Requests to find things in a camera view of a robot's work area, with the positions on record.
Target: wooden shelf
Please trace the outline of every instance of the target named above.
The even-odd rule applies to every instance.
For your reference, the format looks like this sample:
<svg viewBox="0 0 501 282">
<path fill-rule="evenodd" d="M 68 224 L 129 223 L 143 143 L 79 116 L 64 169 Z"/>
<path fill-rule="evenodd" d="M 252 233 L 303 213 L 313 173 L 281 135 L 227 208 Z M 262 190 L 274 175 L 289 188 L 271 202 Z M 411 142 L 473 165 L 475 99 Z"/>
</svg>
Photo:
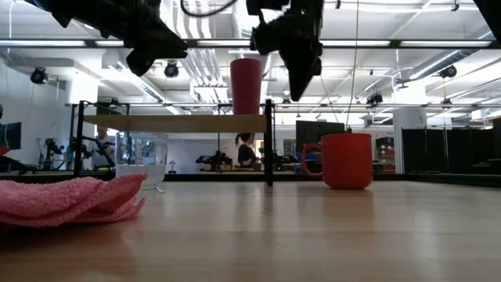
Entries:
<svg viewBox="0 0 501 282">
<path fill-rule="evenodd" d="M 84 121 L 121 132 L 266 132 L 265 115 L 92 115 Z"/>
</svg>

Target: red mug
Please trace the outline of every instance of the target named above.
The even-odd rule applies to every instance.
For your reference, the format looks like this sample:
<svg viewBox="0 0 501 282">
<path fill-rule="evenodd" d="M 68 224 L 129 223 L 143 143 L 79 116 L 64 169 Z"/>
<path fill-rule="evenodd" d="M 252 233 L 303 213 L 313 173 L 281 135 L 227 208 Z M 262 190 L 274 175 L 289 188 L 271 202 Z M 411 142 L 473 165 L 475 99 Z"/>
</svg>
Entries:
<svg viewBox="0 0 501 282">
<path fill-rule="evenodd" d="M 306 167 L 306 153 L 311 148 L 322 151 L 322 172 Z M 322 145 L 303 148 L 303 168 L 310 176 L 322 176 L 329 187 L 339 190 L 364 190 L 373 181 L 371 136 L 362 133 L 338 133 L 322 136 Z"/>
</svg>

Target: wooden table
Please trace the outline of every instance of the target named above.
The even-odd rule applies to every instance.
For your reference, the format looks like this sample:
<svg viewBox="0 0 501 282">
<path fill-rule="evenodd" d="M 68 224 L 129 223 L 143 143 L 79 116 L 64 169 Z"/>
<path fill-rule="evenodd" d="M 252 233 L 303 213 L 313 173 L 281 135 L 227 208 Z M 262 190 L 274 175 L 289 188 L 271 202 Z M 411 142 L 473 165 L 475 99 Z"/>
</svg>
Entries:
<svg viewBox="0 0 501 282">
<path fill-rule="evenodd" d="M 169 183 L 135 221 L 14 230 L 0 281 L 499 281 L 501 191 Z"/>
</svg>

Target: red cup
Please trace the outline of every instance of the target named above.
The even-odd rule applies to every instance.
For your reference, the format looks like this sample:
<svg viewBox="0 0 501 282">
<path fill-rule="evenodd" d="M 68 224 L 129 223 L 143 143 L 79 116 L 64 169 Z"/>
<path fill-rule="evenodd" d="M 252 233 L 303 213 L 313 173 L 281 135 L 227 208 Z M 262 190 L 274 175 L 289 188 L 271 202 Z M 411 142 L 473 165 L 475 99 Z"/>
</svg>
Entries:
<svg viewBox="0 0 501 282">
<path fill-rule="evenodd" d="M 232 77 L 233 113 L 259 114 L 262 65 L 254 59 L 238 59 L 229 65 Z"/>
<path fill-rule="evenodd" d="M 306 153 L 311 148 L 322 151 L 322 172 L 312 173 L 306 167 Z M 338 133 L 322 137 L 322 145 L 307 144 L 303 148 L 303 168 L 310 176 L 322 176 L 332 189 L 364 190 L 373 181 L 371 137 L 361 133 Z"/>
</svg>

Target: glass container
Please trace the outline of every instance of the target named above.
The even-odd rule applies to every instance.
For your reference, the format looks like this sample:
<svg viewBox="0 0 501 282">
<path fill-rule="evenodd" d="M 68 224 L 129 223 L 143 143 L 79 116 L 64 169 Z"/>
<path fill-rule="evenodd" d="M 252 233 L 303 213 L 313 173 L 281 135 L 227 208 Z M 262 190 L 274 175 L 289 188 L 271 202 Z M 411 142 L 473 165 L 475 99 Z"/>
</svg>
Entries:
<svg viewBox="0 0 501 282">
<path fill-rule="evenodd" d="M 144 189 L 156 189 L 164 180 L 167 165 L 168 135 L 160 133 L 119 132 L 116 135 L 117 176 L 146 173 Z"/>
</svg>

